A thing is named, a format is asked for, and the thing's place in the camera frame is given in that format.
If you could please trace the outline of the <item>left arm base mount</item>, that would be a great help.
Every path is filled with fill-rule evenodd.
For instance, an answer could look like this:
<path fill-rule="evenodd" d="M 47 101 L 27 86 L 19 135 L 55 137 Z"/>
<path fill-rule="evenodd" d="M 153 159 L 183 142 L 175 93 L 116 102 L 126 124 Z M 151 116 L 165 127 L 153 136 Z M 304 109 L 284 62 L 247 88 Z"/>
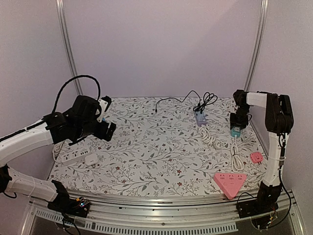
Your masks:
<path fill-rule="evenodd" d="M 52 202 L 48 202 L 47 208 L 67 215 L 87 218 L 90 209 L 90 200 L 84 197 L 71 199 L 61 182 L 52 180 L 52 183 L 56 187 L 57 196 Z"/>

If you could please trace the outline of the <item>purple power strip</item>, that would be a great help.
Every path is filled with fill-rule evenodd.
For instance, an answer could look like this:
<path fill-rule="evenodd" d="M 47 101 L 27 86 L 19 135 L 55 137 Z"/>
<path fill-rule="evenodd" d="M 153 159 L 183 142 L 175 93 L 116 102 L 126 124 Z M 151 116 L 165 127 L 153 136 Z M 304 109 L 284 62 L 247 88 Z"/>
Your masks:
<path fill-rule="evenodd" d="M 195 116 L 198 127 L 205 126 L 207 124 L 207 120 L 206 120 L 204 112 L 194 111 L 194 116 Z"/>

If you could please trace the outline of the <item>teal power strip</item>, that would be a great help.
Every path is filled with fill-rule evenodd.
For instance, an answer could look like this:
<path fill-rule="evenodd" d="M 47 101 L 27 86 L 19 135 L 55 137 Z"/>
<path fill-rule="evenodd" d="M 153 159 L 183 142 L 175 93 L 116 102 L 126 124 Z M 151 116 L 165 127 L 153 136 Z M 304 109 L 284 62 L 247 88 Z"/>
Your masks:
<path fill-rule="evenodd" d="M 231 136 L 232 137 L 239 138 L 240 134 L 241 134 L 241 128 L 240 127 L 233 126 L 231 128 Z"/>

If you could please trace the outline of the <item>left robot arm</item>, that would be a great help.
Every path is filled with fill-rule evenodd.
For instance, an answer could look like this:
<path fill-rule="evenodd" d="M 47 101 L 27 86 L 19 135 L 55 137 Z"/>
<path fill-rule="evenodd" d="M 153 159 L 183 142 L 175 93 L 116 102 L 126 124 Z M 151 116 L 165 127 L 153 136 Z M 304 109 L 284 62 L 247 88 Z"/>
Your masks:
<path fill-rule="evenodd" d="M 77 96 L 67 111 L 52 112 L 33 125 L 12 133 L 0 140 L 0 191 L 20 193 L 53 202 L 61 212 L 69 212 L 73 203 L 62 183 L 42 181 L 22 174 L 7 164 L 28 152 L 43 146 L 68 140 L 70 145 L 88 136 L 110 141 L 116 124 L 104 120 L 112 99 L 108 96 L 94 99 Z"/>

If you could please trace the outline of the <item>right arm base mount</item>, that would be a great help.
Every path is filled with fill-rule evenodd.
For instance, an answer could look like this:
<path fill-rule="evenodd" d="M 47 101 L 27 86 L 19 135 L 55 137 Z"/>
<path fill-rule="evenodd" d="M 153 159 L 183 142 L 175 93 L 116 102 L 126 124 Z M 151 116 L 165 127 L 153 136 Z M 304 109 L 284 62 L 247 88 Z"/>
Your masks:
<path fill-rule="evenodd" d="M 245 194 L 251 196 L 252 200 L 240 202 L 240 197 Z M 265 189 L 259 189 L 256 197 L 253 197 L 248 192 L 243 192 L 237 199 L 236 209 L 239 218 L 246 218 L 275 211 L 278 209 L 277 197 L 275 193 L 267 192 Z"/>

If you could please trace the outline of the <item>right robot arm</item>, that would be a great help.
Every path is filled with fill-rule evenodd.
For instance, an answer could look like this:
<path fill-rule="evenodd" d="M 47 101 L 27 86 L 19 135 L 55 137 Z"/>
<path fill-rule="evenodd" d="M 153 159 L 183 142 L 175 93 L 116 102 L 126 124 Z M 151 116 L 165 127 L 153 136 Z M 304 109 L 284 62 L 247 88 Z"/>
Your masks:
<path fill-rule="evenodd" d="M 245 92 L 233 94 L 237 110 L 230 114 L 230 130 L 238 137 L 249 122 L 249 109 L 257 106 L 265 109 L 265 127 L 269 137 L 268 163 L 261 181 L 257 199 L 253 202 L 256 213 L 264 213 L 280 196 L 283 165 L 286 158 L 288 138 L 294 124 L 291 100 L 288 95 L 267 92 Z"/>

